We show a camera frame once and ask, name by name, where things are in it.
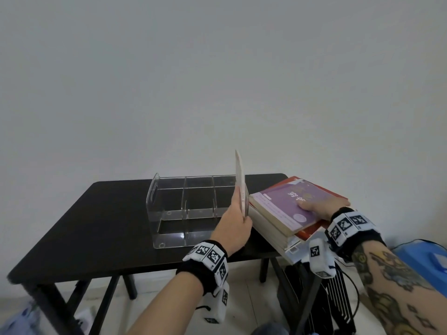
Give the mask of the person's right hand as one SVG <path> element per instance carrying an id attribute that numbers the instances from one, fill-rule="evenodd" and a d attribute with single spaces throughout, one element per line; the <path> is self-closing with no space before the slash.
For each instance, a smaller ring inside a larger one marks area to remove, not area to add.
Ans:
<path id="1" fill-rule="evenodd" d="M 312 201 L 315 203 L 317 210 L 308 211 L 313 212 L 315 215 L 324 221 L 331 221 L 332 216 L 343 207 L 350 207 L 351 203 L 341 197 L 329 197 L 322 201 Z"/>

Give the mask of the person's left hand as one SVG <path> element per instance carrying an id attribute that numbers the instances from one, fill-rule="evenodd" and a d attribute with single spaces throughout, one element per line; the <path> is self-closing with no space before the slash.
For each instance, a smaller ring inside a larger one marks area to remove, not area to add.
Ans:
<path id="1" fill-rule="evenodd" d="M 231 204 L 222 215 L 210 240 L 218 242 L 231 257 L 241 250 L 249 238 L 243 238 L 242 224 L 244 217 L 240 207 L 240 190 L 236 186 L 232 195 Z"/>

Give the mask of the thin pale pink book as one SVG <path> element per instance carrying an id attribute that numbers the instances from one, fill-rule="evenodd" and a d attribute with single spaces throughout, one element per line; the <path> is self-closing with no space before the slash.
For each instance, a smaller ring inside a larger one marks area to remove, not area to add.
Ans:
<path id="1" fill-rule="evenodd" d="M 235 150 L 236 157 L 236 186 L 240 190 L 240 207 L 242 215 L 245 218 L 248 215 L 249 210 L 249 191 L 245 181 L 245 172 L 243 161 L 238 150 Z"/>

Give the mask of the person's left forearm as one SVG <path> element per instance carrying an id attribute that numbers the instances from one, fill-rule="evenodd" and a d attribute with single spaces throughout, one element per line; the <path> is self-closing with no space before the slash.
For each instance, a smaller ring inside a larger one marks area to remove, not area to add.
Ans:
<path id="1" fill-rule="evenodd" d="M 126 335 L 184 335 L 203 296 L 196 276 L 181 272 L 156 295 Z"/>

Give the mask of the thick white book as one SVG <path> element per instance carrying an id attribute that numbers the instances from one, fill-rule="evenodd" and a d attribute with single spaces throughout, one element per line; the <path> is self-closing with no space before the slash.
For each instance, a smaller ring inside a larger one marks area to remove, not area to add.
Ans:
<path id="1" fill-rule="evenodd" d="M 299 237 L 285 236 L 271 222 L 263 217 L 260 212 L 249 205 L 248 215 L 253 221 L 254 229 L 277 251 L 279 248 L 288 249 L 301 240 Z"/>

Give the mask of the purple cover book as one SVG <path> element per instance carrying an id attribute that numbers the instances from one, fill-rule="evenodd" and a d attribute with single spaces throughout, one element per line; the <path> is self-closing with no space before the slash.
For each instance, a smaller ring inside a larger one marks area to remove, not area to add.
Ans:
<path id="1" fill-rule="evenodd" d="M 318 222 L 316 214 L 298 206 L 298 202 L 323 201 L 341 195 L 307 180 L 291 177 L 249 196 L 249 202 L 283 235 L 290 237 Z"/>

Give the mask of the white book with label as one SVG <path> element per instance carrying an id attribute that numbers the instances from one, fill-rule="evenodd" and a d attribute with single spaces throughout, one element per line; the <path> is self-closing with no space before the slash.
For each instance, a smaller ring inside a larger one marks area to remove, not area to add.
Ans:
<path id="1" fill-rule="evenodd" d="M 277 252 L 287 261 L 289 265 L 295 265 L 302 261 L 309 261 L 308 241 L 299 241 L 286 250 L 279 248 Z"/>

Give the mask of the black right wristband with markers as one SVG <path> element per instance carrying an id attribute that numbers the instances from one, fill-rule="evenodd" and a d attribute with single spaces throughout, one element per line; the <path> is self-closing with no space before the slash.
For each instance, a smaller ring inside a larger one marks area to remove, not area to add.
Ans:
<path id="1" fill-rule="evenodd" d="M 349 262 L 355 249 L 364 242 L 377 241 L 386 245 L 376 225 L 349 207 L 342 207 L 332 215 L 325 235 L 331 251 Z"/>

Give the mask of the black wristband with markers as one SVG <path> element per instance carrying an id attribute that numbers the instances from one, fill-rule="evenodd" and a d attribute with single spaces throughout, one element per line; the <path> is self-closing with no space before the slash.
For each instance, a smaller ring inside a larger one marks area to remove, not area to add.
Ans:
<path id="1" fill-rule="evenodd" d="M 195 276 L 203 286 L 203 294 L 211 293 L 213 297 L 222 290 L 227 281 L 227 252 L 215 240 L 205 240 L 195 245 L 182 259 L 176 274 L 188 272 Z"/>
<path id="2" fill-rule="evenodd" d="M 364 242 L 377 241 L 386 245 L 376 225 L 349 207 L 342 207 L 332 215 L 325 235 L 331 251 L 349 262 L 355 249 Z"/>

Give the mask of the black left wristband with markers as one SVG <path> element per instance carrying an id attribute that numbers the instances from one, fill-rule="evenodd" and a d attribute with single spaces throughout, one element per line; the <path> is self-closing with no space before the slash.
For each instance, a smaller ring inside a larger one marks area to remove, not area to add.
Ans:
<path id="1" fill-rule="evenodd" d="M 182 259 L 176 274 L 188 272 L 195 276 L 203 286 L 203 294 L 211 293 L 213 297 L 222 290 L 227 281 L 227 252 L 215 240 L 205 240 L 195 245 Z"/>

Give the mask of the clear acrylic divider rack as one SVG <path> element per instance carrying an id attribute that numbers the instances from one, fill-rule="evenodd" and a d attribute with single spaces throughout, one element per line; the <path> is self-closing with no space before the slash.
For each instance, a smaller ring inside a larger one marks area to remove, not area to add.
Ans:
<path id="1" fill-rule="evenodd" d="M 146 197 L 153 247 L 191 247 L 208 239 L 230 206 L 235 186 L 235 175 L 156 173 Z"/>

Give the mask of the black ribbed rack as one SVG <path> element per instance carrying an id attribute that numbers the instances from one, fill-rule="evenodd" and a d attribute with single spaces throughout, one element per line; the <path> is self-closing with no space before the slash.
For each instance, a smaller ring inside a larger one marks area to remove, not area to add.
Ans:
<path id="1" fill-rule="evenodd" d="M 277 298 L 290 328 L 289 335 L 356 335 L 345 278 L 335 265 L 337 274 L 331 279 L 315 276 L 308 263 L 299 262 L 285 268 L 275 262 L 279 281 Z"/>

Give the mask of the blue plastic box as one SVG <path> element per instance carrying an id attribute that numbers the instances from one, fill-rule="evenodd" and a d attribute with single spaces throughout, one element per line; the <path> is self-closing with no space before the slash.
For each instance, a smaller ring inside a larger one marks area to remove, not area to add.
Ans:
<path id="1" fill-rule="evenodd" d="M 447 248 L 416 239 L 392 248 L 392 252 L 447 298 Z"/>

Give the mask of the black table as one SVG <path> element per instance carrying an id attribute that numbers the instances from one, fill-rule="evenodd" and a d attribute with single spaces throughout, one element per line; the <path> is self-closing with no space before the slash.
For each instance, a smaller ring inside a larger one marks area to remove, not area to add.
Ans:
<path id="1" fill-rule="evenodd" d="M 193 247 L 153 247 L 146 208 L 151 181 L 92 184 L 8 274 L 57 334 L 83 335 L 74 315 L 92 279 L 111 278 L 90 332 L 99 335 L 121 277 L 134 300 L 133 275 L 176 269 Z"/>

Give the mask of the blue white plastic bag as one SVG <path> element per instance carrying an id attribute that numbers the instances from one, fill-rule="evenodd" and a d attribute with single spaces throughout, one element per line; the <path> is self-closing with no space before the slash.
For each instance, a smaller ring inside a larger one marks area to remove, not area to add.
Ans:
<path id="1" fill-rule="evenodd" d="M 0 306 L 0 335 L 45 335 L 41 310 L 34 300 L 8 308 Z"/>

